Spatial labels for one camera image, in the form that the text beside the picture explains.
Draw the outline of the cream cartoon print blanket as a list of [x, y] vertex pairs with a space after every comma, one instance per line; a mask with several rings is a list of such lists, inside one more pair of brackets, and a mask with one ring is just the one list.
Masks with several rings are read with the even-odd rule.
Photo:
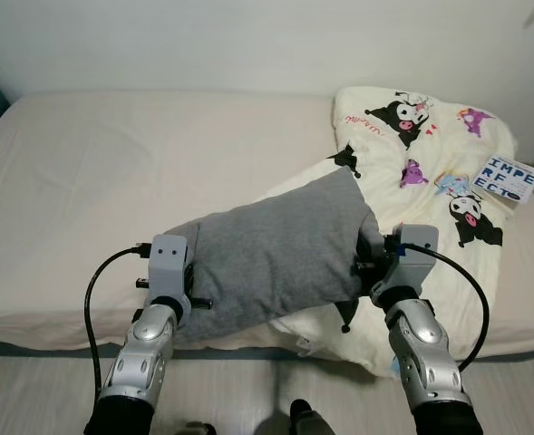
[[517, 141], [498, 116], [422, 92], [372, 86], [343, 88], [334, 99], [337, 158], [328, 157], [269, 190], [277, 196], [353, 163], [357, 185], [380, 229], [427, 224], [438, 229], [437, 264], [422, 295], [465, 359], [481, 335], [483, 311], [473, 289], [494, 301], [507, 225], [514, 211], [477, 187], [493, 157], [515, 156]]

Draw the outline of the cream sheeted mattress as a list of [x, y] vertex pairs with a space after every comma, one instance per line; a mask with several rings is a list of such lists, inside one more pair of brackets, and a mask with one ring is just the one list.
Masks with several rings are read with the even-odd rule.
[[354, 87], [335, 98], [244, 92], [52, 92], [0, 120], [0, 343], [31, 351], [122, 343], [148, 299], [135, 281], [150, 243], [193, 219], [353, 179], [380, 231], [438, 229], [490, 303], [482, 356], [534, 351], [534, 198], [514, 206], [475, 185], [514, 158], [487, 111], [416, 92]]

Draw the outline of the grey pillow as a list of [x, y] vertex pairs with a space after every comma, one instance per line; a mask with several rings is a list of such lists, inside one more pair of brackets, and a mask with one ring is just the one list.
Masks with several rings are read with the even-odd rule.
[[213, 299], [180, 343], [235, 334], [304, 308], [351, 301], [359, 236], [382, 236], [350, 169], [169, 229], [188, 239], [196, 290]]

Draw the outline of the black right robot foot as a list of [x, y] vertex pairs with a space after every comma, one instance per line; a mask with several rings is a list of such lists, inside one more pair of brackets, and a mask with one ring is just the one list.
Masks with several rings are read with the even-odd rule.
[[336, 432], [307, 401], [296, 399], [290, 405], [288, 435], [336, 435]]

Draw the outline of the white blue lettered book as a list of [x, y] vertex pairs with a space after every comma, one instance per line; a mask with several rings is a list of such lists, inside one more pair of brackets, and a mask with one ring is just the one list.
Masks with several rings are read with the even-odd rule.
[[475, 175], [473, 185], [500, 198], [524, 204], [533, 195], [534, 169], [527, 163], [493, 154]]

